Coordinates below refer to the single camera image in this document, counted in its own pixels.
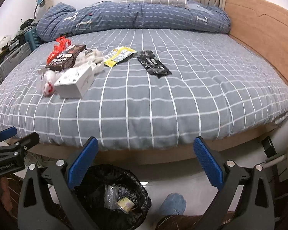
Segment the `yellow package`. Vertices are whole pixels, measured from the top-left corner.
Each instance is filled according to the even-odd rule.
[[[128,56],[136,53],[137,51],[129,47],[117,47],[105,56],[105,65],[113,67],[120,61],[126,59]]]

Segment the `gray suitcase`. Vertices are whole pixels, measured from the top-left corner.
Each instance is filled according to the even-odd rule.
[[[16,48],[5,58],[5,60],[0,64],[0,84],[31,52],[30,44],[27,42]]]

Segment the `blue lamp shade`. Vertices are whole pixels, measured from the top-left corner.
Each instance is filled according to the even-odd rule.
[[[39,7],[45,6],[45,0],[36,0],[36,2]]]

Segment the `blue gripper pad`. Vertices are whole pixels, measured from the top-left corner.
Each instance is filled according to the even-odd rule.
[[[223,170],[211,155],[201,137],[194,140],[193,150],[212,186],[218,190],[223,188]]]
[[[82,152],[68,169],[67,184],[71,190],[80,185],[97,152],[98,140],[90,137],[84,144]]]
[[[15,127],[11,127],[3,131],[0,131],[0,142],[7,140],[13,136],[16,136],[16,134],[17,134],[17,129]]]

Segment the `black box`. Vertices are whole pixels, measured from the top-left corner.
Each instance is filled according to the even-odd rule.
[[[86,45],[72,45],[47,64],[46,69],[60,72],[71,68],[74,66],[78,54],[84,50],[86,50]]]

